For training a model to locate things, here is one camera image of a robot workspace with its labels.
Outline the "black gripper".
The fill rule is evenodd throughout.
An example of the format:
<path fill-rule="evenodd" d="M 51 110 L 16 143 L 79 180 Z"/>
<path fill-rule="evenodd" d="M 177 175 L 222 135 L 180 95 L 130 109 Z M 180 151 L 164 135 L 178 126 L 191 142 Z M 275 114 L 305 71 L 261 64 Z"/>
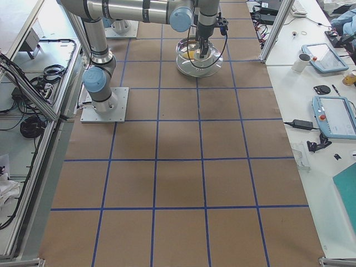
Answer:
<path fill-rule="evenodd" d="M 215 25 L 197 24 L 195 40 L 199 41 L 199 57 L 205 57 L 209 50 L 208 40 L 214 32 Z"/>

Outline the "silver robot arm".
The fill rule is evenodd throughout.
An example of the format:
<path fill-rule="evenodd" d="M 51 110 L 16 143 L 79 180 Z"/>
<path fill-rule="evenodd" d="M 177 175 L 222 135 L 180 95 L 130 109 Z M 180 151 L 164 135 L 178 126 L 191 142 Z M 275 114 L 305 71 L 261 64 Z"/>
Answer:
<path fill-rule="evenodd" d="M 209 41 L 216 28 L 226 35 L 227 22 L 218 12 L 219 1 L 61 1 L 60 4 L 80 17 L 83 24 L 90 62 L 82 80 L 96 113 L 109 113 L 118 106 L 118 97 L 110 87 L 116 64 L 107 44 L 107 28 L 123 35 L 133 21 L 168 24 L 176 32 L 195 27 L 195 34 L 177 45 L 178 69 L 191 77 L 206 77 L 222 66 L 222 53 Z"/>

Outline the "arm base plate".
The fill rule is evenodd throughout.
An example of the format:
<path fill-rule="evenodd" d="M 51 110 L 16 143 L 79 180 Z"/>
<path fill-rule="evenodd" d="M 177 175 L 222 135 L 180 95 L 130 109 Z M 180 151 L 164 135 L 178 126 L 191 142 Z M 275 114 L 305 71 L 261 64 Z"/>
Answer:
<path fill-rule="evenodd" d="M 105 102 L 93 102 L 85 90 L 85 100 L 82 102 L 82 123 L 125 122 L 128 87 L 111 87 L 112 95 Z"/>
<path fill-rule="evenodd" d="M 105 28 L 105 35 L 108 39 L 137 38 L 138 27 L 137 21 L 114 21 L 109 27 Z"/>

